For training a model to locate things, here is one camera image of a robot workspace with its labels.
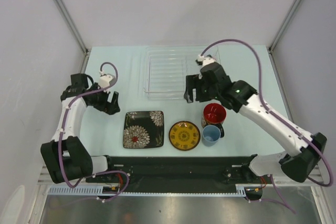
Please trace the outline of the white wire dish rack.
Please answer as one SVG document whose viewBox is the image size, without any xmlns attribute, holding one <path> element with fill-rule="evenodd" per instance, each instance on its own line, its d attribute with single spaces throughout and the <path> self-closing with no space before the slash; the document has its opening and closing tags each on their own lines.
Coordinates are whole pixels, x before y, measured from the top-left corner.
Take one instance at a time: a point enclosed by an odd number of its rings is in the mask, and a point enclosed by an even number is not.
<svg viewBox="0 0 336 224">
<path fill-rule="evenodd" d="M 201 46 L 147 47 L 143 91 L 150 100 L 183 100 L 186 76 L 198 74 Z"/>
</svg>

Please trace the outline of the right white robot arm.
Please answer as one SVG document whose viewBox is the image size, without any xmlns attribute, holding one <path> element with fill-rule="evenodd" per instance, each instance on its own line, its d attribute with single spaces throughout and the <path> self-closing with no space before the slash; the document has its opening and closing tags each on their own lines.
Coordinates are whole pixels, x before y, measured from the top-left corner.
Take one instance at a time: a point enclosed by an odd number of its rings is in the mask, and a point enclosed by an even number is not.
<svg viewBox="0 0 336 224">
<path fill-rule="evenodd" d="M 321 159 L 327 142 L 323 134 L 313 135 L 295 125 L 263 102 L 247 82 L 232 82 L 216 62 L 201 67 L 199 74 L 186 76 L 184 99 L 188 103 L 217 100 L 226 109 L 259 125 L 282 146 L 282 153 L 252 156 L 249 165 L 242 169 L 243 179 L 249 183 L 263 175 L 286 175 L 303 183 Z"/>
</svg>

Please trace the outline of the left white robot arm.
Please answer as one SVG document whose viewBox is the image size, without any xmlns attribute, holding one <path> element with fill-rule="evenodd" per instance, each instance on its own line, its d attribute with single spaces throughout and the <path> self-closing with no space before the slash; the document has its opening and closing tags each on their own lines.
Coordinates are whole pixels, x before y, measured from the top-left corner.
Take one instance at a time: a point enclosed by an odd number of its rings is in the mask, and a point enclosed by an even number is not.
<svg viewBox="0 0 336 224">
<path fill-rule="evenodd" d="M 118 92 L 109 101 L 110 88 L 116 76 L 102 73 L 99 81 L 77 73 L 70 76 L 71 84 L 60 99 L 61 118 L 52 139 L 41 145 L 40 152 L 55 184 L 82 179 L 98 174 L 105 182 L 115 178 L 116 169 L 108 164 L 106 156 L 91 156 L 79 139 L 82 119 L 87 107 L 113 115 L 120 112 Z"/>
</svg>

